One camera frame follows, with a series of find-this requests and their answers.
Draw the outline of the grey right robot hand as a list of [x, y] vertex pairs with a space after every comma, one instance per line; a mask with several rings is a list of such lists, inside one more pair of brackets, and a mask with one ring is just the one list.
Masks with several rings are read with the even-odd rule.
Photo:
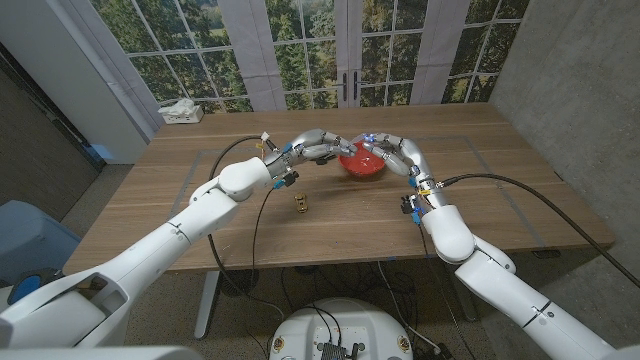
[[449, 204], [437, 187], [422, 150], [411, 139], [388, 133], [365, 133], [363, 147], [382, 159], [393, 173], [408, 178], [426, 211]]

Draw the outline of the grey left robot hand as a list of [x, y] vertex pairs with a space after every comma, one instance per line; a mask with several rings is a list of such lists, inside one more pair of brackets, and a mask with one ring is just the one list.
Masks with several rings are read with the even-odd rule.
[[280, 176], [306, 161], [331, 156], [353, 157], [357, 147], [339, 135], [323, 129], [312, 129], [297, 136], [281, 150], [267, 155], [265, 163], [272, 177]]

